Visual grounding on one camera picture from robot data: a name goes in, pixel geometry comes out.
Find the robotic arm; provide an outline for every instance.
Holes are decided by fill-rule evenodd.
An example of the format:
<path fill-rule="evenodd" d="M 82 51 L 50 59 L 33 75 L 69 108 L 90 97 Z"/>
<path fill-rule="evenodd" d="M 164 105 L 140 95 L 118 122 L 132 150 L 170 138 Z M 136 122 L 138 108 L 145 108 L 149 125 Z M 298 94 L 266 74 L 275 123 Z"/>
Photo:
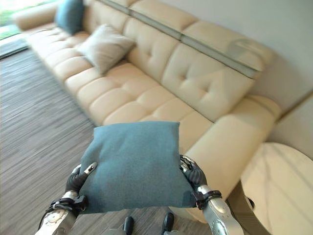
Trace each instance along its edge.
<path fill-rule="evenodd" d="M 244 235 L 237 220 L 232 216 L 228 205 L 218 190 L 212 190 L 204 172 L 187 156 L 180 156 L 180 169 L 194 190 L 197 207 L 203 211 L 213 235 Z"/>
<path fill-rule="evenodd" d="M 240 224 L 222 200 L 221 192 L 212 190 L 207 185 L 205 174 L 195 161 L 181 155 L 180 162 L 181 171 L 193 187 L 197 207 L 203 211 L 213 235 L 244 235 Z M 80 166 L 69 176 L 62 198 L 54 200 L 46 210 L 35 235 L 66 235 L 79 213 L 85 210 L 87 199 L 78 193 L 87 177 L 97 167 L 97 163 L 91 164 L 82 174 L 79 174 Z"/>
<path fill-rule="evenodd" d="M 83 195 L 78 196 L 78 193 L 87 177 L 97 167 L 97 163 L 88 166 L 82 174 L 79 174 L 80 166 L 69 176 L 63 197 L 54 200 L 46 210 L 35 235 L 66 235 L 79 213 L 85 210 L 87 199 Z"/>

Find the blue pillow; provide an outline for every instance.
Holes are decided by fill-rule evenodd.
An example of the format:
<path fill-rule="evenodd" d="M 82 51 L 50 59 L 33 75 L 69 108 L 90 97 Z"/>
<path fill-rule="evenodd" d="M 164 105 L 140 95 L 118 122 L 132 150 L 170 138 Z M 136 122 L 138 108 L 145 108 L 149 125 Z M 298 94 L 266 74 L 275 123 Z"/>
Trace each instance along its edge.
<path fill-rule="evenodd" d="M 93 162 L 98 166 L 80 190 L 89 202 L 84 213 L 195 204 L 179 169 L 179 122 L 97 127 L 81 159 L 81 171 Z"/>
<path fill-rule="evenodd" d="M 71 35 L 82 31 L 84 16 L 83 0 L 63 0 L 59 5 L 55 22 Z"/>

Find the headrest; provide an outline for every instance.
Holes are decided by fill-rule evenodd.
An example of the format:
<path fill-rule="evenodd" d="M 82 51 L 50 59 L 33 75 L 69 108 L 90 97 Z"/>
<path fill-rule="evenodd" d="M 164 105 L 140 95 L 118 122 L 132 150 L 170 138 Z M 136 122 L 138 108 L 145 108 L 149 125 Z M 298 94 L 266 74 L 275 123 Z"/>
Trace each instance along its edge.
<path fill-rule="evenodd" d="M 156 0 L 141 0 L 130 7 L 131 15 L 175 37 L 198 19 L 193 15 Z"/>
<path fill-rule="evenodd" d="M 198 21 L 182 33 L 182 42 L 248 77 L 256 77 L 274 56 L 266 46 L 214 23 Z"/>

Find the cream leather sofa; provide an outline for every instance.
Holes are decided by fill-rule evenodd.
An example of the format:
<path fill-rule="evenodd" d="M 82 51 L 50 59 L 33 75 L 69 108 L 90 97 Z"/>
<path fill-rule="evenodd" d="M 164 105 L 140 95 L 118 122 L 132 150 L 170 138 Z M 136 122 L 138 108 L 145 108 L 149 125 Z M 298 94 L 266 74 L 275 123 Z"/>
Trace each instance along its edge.
<path fill-rule="evenodd" d="M 180 121 L 180 151 L 224 198 L 236 186 L 280 108 L 247 95 L 273 53 L 265 46 L 156 0 L 87 0 L 84 31 L 53 23 L 58 3 L 15 15 L 26 40 L 96 125 Z M 136 46 L 101 75 L 77 51 L 101 24 Z M 173 209 L 203 221 L 197 209 Z"/>

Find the carpet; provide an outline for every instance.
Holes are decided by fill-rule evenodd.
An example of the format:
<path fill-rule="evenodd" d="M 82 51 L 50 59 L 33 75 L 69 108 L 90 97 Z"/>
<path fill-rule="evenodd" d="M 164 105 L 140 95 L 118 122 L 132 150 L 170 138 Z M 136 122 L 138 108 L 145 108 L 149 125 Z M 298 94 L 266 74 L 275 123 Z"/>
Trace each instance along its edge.
<path fill-rule="evenodd" d="M 35 234 L 50 202 L 63 195 L 93 128 L 32 51 L 1 61 L 0 234 Z M 159 235 L 167 212 L 154 207 L 80 215 L 70 235 L 101 235 L 121 228 L 129 215 L 134 235 Z M 208 225 L 179 217 L 174 228 L 211 234 Z"/>

